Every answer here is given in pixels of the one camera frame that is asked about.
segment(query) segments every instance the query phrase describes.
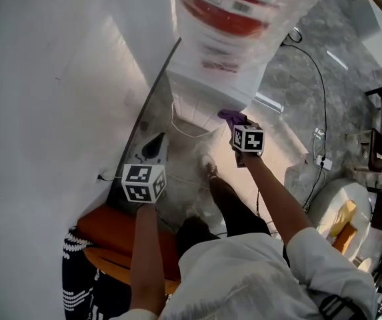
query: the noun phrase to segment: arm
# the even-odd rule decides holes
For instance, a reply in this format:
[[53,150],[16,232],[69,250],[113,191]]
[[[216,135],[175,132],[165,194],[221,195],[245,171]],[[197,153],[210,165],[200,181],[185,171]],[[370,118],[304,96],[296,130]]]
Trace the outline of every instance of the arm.
[[165,306],[164,270],[158,242],[157,212],[150,205],[137,210],[130,280],[130,309],[146,309],[160,315]]
[[259,188],[266,208],[285,244],[300,230],[312,227],[302,206],[275,178],[260,157],[243,153],[243,161]]
[[297,200],[259,157],[243,154],[272,220],[287,248],[293,275],[314,291],[351,299],[370,319],[375,314],[374,282],[312,227]]

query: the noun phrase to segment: white shirt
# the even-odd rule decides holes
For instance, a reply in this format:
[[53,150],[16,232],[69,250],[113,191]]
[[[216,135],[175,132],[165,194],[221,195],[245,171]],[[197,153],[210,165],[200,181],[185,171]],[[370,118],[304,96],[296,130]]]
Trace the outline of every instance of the white shirt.
[[[180,259],[181,284],[160,319],[322,319],[307,288],[350,298],[368,319],[377,309],[370,274],[359,271],[313,228],[287,246],[264,233],[199,243]],[[155,320],[134,309],[118,320]]]

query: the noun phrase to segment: leg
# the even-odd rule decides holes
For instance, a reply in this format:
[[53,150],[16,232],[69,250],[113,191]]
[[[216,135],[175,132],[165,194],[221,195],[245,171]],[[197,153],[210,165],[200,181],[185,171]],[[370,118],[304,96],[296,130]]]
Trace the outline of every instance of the leg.
[[218,239],[212,234],[209,226],[199,217],[193,216],[183,222],[182,227],[176,233],[176,247],[179,257],[195,244]]
[[238,197],[232,186],[219,177],[210,179],[210,192],[225,220],[228,237],[244,233],[267,233],[266,222],[256,216]]

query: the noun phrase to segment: power strip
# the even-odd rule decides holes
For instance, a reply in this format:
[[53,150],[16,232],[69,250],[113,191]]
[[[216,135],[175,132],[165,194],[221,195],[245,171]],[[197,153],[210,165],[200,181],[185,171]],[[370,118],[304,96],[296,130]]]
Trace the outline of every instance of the power strip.
[[324,130],[320,129],[320,128],[315,128],[315,132],[314,132],[314,136],[317,137],[318,139],[322,139],[323,136],[325,135],[325,132]]
[[331,170],[331,166],[333,166],[332,160],[328,160],[328,158],[325,158],[325,160],[323,161],[323,157],[321,155],[318,155],[317,160],[315,162],[316,166],[321,167],[321,162],[324,162],[324,165],[323,165],[324,169],[328,171]]

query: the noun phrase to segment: black cable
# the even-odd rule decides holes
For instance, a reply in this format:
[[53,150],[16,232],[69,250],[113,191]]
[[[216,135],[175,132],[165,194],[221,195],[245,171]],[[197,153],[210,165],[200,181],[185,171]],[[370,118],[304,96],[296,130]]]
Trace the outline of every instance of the black cable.
[[[295,41],[293,38],[290,37],[290,34],[288,34],[286,36],[286,38],[284,39],[284,41],[287,39],[287,38],[290,38],[290,40],[292,40],[294,43],[300,43],[302,40],[303,40],[303,37],[302,37],[302,34],[294,29],[294,31],[298,32],[298,34],[300,35],[300,39],[299,41]],[[303,204],[303,208],[307,208],[306,209],[306,212],[309,211],[309,200],[312,196],[312,193],[315,189],[315,187],[317,186],[318,184],[318,181],[319,181],[319,178],[321,177],[321,174],[323,172],[323,166],[324,166],[324,160],[325,160],[325,156],[326,156],[326,147],[327,147],[327,98],[325,96],[325,86],[324,86],[324,80],[323,80],[323,76],[318,68],[318,65],[316,64],[316,62],[313,60],[313,58],[311,57],[310,54],[308,54],[308,52],[302,50],[300,47],[297,47],[297,46],[294,46],[294,45],[289,45],[289,44],[285,44],[283,41],[283,43],[281,44],[281,46],[288,46],[288,47],[294,47],[295,49],[298,49],[299,51],[303,52],[304,54],[306,54],[306,56],[309,57],[309,59],[312,61],[312,63],[314,64],[315,68],[317,69],[318,71],[318,74],[319,74],[319,78],[321,79],[321,85],[323,86],[323,96],[324,96],[324,145],[323,145],[323,149],[324,149],[324,156],[322,158],[322,161],[321,161],[321,168],[319,170],[319,174],[318,174],[318,179],[316,180],[315,184],[312,186],[312,190],[311,190],[311,193],[309,194],[308,198],[306,199],[306,202]]]
[[310,192],[308,198],[306,199],[306,202],[303,204],[303,208],[305,208],[305,207],[308,205],[308,201],[309,201],[309,199],[310,199],[311,196],[312,196],[312,193],[313,193],[313,190],[315,189],[315,186],[317,186],[317,184],[318,184],[319,178],[321,177],[321,173],[323,172],[323,166],[324,166],[324,163],[321,163],[321,168],[319,169],[318,179],[317,179],[317,181],[315,182],[315,184],[313,184],[313,186],[312,186],[312,190],[311,190],[311,192]]
[[302,51],[306,56],[309,57],[310,60],[312,60],[312,63],[315,65],[315,68],[317,68],[319,78],[321,79],[321,84],[323,86],[323,95],[324,95],[324,156],[323,156],[323,161],[325,160],[325,147],[327,143],[327,106],[326,106],[326,98],[325,98],[325,86],[324,86],[324,80],[323,76],[318,68],[318,65],[316,62],[312,59],[311,55],[308,54],[308,52],[302,50],[300,47],[294,46],[294,45],[289,45],[289,44],[281,44],[282,46],[289,46],[289,47],[294,47],[295,49],[298,49],[299,51]]
[[287,38],[290,38],[290,40],[291,40],[292,42],[296,43],[296,44],[301,43],[302,40],[303,40],[302,33],[300,33],[299,30],[297,30],[296,28],[293,28],[293,31],[294,31],[294,32],[297,32],[297,33],[299,34],[299,36],[300,36],[299,40],[294,40],[294,39],[290,36],[290,33],[286,36],[286,39],[287,39]]
[[106,180],[104,177],[102,177],[100,174],[97,176],[97,179],[98,180],[103,180],[103,181],[108,181],[108,182],[111,182],[111,181],[114,181],[115,178],[113,178],[112,180]]

